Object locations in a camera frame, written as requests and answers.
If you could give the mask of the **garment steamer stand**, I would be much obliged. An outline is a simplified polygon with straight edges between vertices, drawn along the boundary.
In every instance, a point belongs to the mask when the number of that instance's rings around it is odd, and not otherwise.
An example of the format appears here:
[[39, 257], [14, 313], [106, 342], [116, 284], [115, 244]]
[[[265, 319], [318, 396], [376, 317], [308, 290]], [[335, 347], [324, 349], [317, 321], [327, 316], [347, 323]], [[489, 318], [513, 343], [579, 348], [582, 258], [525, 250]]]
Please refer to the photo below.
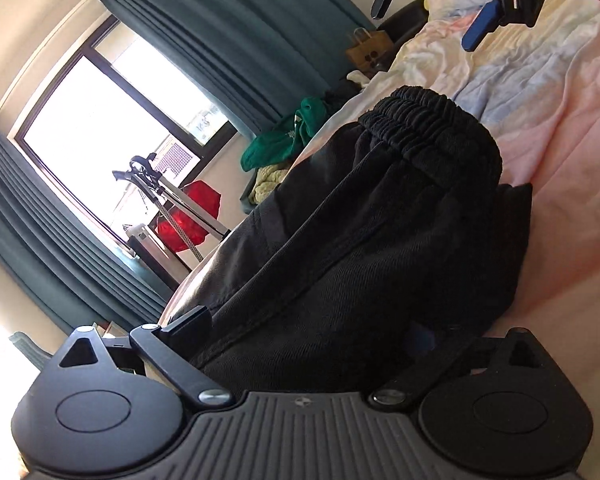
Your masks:
[[198, 262], [204, 261], [204, 256], [197, 246], [188, 239], [184, 231], [178, 226], [170, 215], [169, 207], [160, 202], [163, 197], [172, 206], [178, 207], [185, 212], [196, 223], [208, 231], [219, 242], [222, 242], [230, 229], [224, 226], [218, 219], [212, 217], [207, 211], [193, 202], [180, 188], [172, 184], [160, 171], [155, 169], [151, 163], [156, 159], [156, 153], [149, 153], [147, 157], [133, 156], [130, 161], [129, 170], [114, 170], [112, 175], [116, 181], [126, 181], [134, 184], [148, 200], [156, 206], [159, 214], [162, 214], [175, 231], [180, 234], [188, 249], [193, 253]]

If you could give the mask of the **black folded board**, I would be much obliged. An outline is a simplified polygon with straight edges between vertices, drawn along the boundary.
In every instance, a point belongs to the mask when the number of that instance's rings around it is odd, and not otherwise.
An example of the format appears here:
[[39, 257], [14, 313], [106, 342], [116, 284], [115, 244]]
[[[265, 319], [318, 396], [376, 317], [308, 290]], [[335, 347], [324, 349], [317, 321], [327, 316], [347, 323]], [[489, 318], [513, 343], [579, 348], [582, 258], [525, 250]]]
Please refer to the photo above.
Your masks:
[[148, 226], [144, 224], [128, 226], [125, 234], [128, 237], [129, 246], [170, 289], [177, 290], [182, 281], [192, 272], [184, 261], [171, 252]]

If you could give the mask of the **brown paper bag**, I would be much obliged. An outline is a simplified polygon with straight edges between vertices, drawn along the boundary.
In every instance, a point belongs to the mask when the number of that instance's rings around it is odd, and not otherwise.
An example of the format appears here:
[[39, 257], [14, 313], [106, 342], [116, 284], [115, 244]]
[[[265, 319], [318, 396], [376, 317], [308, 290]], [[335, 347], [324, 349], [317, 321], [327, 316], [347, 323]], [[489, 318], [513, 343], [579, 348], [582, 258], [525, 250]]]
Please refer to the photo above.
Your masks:
[[349, 61], [363, 73], [372, 72], [379, 60], [393, 48], [393, 42], [384, 30], [359, 27], [353, 31], [354, 45], [345, 50]]

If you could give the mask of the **pastel bed sheet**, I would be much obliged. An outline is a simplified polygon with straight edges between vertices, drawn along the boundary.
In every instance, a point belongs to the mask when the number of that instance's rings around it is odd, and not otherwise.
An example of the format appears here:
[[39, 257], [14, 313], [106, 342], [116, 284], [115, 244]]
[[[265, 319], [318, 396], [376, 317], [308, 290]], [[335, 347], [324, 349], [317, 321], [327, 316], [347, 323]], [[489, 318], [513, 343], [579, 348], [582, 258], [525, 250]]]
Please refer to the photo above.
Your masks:
[[513, 303], [436, 342], [482, 337], [460, 372], [412, 408], [372, 408], [383, 385], [232, 392], [149, 478], [600, 479], [600, 4], [550, 0], [540, 24], [530, 46], [490, 43], [522, 78], [479, 87], [480, 116], [450, 99], [495, 140], [502, 182], [532, 187]]

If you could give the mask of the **teal framed mirror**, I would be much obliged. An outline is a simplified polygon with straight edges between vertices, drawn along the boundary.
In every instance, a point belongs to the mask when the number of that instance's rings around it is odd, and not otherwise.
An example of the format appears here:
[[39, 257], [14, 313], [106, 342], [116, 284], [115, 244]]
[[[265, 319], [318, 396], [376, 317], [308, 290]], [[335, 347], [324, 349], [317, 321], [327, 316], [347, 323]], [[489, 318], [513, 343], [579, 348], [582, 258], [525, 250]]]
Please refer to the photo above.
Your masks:
[[42, 370], [52, 358], [50, 352], [38, 346], [26, 333], [15, 332], [9, 341], [37, 370]]

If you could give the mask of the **window frame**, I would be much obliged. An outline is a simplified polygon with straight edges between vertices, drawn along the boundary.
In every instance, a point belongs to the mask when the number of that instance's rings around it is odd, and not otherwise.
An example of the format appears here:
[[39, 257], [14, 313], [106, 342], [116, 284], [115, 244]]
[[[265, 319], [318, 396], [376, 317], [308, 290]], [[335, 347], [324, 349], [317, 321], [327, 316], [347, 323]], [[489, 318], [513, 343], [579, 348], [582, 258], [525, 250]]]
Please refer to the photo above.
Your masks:
[[112, 175], [134, 156], [174, 184], [196, 179], [236, 130], [198, 86], [110, 16], [42, 92], [15, 140], [91, 222], [119, 243], [158, 210]]

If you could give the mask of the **black pants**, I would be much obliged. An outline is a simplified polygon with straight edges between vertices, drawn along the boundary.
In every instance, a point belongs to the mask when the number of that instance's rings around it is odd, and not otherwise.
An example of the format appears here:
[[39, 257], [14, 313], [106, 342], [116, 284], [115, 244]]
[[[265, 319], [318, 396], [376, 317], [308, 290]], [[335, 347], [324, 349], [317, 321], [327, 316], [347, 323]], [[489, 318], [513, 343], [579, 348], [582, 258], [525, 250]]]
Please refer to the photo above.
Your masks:
[[340, 127], [234, 229], [190, 304], [212, 331], [193, 366], [231, 392], [345, 392], [400, 375], [451, 330], [513, 303], [530, 184], [501, 180], [489, 131], [401, 87]]

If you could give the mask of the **left teal curtain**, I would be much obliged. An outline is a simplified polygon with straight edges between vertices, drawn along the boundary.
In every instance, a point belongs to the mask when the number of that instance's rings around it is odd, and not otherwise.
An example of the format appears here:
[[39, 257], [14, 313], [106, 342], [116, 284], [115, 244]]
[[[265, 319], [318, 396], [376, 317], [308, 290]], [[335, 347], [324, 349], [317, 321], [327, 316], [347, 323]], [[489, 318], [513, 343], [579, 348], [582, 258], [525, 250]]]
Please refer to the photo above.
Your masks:
[[159, 321], [171, 289], [140, 260], [108, 247], [0, 133], [0, 263], [66, 334]]

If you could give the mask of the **green garment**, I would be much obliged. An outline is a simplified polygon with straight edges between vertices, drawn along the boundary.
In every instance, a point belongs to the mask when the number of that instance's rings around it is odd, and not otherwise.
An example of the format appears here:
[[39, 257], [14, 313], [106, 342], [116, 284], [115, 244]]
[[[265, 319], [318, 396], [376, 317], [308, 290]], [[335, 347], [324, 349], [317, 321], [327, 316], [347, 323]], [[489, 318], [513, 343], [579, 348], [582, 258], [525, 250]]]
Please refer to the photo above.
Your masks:
[[256, 136], [242, 153], [245, 172], [295, 159], [332, 116], [332, 107], [316, 96], [303, 99], [299, 107], [272, 129]]

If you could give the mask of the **yellow knitted garment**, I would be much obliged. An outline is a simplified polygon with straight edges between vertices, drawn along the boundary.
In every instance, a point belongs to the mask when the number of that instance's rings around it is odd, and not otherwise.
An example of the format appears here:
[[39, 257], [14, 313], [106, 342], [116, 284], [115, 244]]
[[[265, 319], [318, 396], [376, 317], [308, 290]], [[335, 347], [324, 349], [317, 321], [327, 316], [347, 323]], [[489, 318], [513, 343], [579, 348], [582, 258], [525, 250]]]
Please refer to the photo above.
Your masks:
[[260, 205], [285, 179], [290, 168], [289, 162], [259, 168], [256, 182], [249, 194], [249, 201], [254, 206]]

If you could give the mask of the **right teal curtain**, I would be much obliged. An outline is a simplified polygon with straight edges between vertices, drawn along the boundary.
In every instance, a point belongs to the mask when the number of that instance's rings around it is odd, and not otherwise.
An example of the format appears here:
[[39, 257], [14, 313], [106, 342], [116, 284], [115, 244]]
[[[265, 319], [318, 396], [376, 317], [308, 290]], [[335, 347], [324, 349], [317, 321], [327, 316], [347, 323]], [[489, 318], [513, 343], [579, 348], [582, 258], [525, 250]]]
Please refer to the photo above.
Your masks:
[[196, 82], [248, 138], [352, 70], [370, 20], [351, 0], [99, 0]]

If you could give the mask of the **teal curtain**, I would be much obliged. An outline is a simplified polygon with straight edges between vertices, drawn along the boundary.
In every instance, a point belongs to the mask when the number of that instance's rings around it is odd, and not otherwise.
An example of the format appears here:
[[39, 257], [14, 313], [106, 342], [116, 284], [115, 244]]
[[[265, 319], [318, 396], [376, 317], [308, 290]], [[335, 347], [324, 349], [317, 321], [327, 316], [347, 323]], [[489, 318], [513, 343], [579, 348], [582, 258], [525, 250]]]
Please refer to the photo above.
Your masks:
[[0, 133], [0, 263], [66, 334], [159, 321], [171, 289], [140, 260], [108, 247]]
[[370, 20], [351, 0], [99, 0], [196, 82], [248, 138], [352, 70]]

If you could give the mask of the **red garment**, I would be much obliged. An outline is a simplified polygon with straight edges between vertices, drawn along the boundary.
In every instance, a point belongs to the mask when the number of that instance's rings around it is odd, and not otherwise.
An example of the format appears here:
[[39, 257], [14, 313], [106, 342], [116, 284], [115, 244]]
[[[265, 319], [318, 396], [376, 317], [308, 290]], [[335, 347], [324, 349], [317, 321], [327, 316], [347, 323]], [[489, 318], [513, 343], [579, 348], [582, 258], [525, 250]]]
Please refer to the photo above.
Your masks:
[[[211, 214], [213, 218], [216, 219], [219, 217], [221, 194], [216, 192], [215, 189], [206, 182], [190, 182], [182, 188], [182, 191], [193, 202], [207, 211], [208, 214]], [[173, 220], [184, 231], [194, 246], [198, 246], [204, 242], [204, 239], [208, 235], [207, 230], [196, 223], [185, 212], [181, 211], [181, 209], [178, 209], [178, 207], [172, 206], [169, 209], [169, 212]], [[182, 252], [188, 248], [184, 240], [180, 237], [180, 234], [175, 231], [174, 227], [170, 225], [169, 221], [166, 220], [162, 214], [158, 217], [155, 231], [163, 244], [165, 244], [171, 252]]]

